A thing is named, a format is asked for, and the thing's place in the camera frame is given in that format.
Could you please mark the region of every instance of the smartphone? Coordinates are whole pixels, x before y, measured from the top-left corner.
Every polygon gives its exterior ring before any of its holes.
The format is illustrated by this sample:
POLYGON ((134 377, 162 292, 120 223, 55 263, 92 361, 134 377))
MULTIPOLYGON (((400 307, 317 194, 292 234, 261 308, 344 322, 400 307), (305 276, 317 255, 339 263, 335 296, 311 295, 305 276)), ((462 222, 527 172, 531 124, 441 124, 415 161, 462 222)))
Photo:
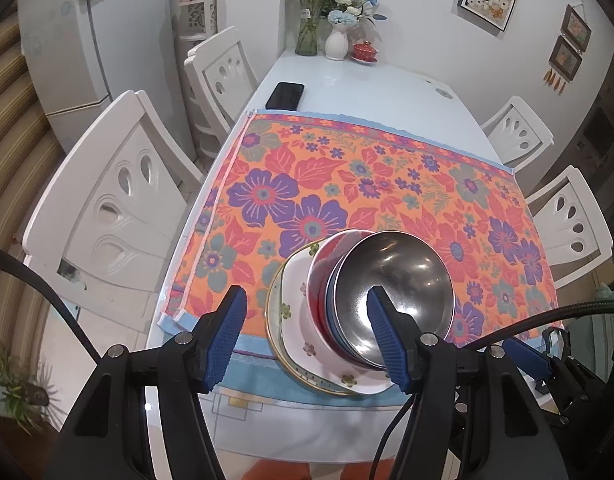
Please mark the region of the smartphone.
POLYGON ((278 83, 265 105, 266 110, 298 110, 305 85, 300 83, 278 83))

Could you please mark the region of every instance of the saucer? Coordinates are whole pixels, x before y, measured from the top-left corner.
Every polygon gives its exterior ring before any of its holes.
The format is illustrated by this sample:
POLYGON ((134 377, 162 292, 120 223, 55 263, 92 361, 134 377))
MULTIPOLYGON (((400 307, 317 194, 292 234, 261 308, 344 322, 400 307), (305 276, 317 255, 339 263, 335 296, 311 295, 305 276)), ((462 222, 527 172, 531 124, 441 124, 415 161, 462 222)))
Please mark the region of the saucer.
POLYGON ((356 56, 354 56, 354 54, 351 54, 350 57, 351 59, 362 65, 375 65, 376 63, 378 63, 378 60, 375 57, 373 58, 373 61, 365 61, 364 59, 358 59, 356 56))
POLYGON ((304 368, 301 368, 287 355, 285 345, 283 343, 283 334, 281 332, 281 301, 280 301, 280 280, 281 272, 277 273, 274 281, 269 287, 269 294, 267 297, 267 308, 265 310, 265 317, 267 318, 267 337, 271 345, 272 350, 278 360, 283 364, 287 371, 292 374, 300 382, 315 388, 318 391, 325 392, 332 395, 354 395, 354 392, 347 388, 341 388, 335 384, 326 381, 322 377, 318 377, 312 373, 309 373, 304 368))
POLYGON ((310 252, 310 246, 298 251, 281 270, 281 331, 287 355, 309 373, 357 394, 384 392, 391 387, 384 370, 370 370, 342 358, 312 321, 306 297, 307 274, 313 260, 310 252))

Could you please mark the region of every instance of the chair back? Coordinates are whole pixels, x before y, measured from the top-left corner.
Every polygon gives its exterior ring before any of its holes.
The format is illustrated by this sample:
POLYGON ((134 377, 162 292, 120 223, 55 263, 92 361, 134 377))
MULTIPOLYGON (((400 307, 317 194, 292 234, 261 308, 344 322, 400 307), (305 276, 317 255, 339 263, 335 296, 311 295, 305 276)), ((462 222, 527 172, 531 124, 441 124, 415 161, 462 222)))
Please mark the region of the chair back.
POLYGON ((25 263, 61 297, 140 332, 187 207, 159 152, 199 189, 147 94, 123 93, 69 152, 23 237, 25 263))
POLYGON ((229 27, 187 53, 185 71, 210 131, 227 139, 258 83, 245 57, 239 32, 229 27))
POLYGON ((481 128, 503 164, 522 170, 554 143, 549 128, 523 99, 513 96, 481 128))
POLYGON ((543 189, 528 197, 527 203, 535 202, 549 192, 553 192, 553 196, 534 216, 549 265, 574 262, 600 251, 591 262, 557 280, 559 288, 611 257, 612 236, 580 170, 569 166, 543 189))

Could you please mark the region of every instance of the refrigerator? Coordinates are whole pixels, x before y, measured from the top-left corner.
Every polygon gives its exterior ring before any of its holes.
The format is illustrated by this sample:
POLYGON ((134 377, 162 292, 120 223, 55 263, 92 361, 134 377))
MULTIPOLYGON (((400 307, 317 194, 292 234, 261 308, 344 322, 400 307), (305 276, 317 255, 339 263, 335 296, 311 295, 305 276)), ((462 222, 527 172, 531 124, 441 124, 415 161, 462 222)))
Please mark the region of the refrigerator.
POLYGON ((176 66, 169 0, 18 0, 23 55, 69 152, 127 90, 145 90, 187 156, 196 152, 176 66))

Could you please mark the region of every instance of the placemat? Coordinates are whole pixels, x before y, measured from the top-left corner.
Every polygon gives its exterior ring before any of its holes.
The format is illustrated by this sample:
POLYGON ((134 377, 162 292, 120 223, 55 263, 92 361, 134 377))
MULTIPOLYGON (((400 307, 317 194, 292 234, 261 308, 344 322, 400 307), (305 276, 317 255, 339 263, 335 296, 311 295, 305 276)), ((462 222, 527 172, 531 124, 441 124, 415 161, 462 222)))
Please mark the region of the placemat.
POLYGON ((354 118, 250 117, 195 225, 159 325, 190 330, 229 285, 241 285, 248 312, 237 352, 247 356, 273 357, 263 309, 283 261, 347 228, 405 231, 434 248, 452 279, 448 339, 458 346, 556 307, 511 170, 354 118))

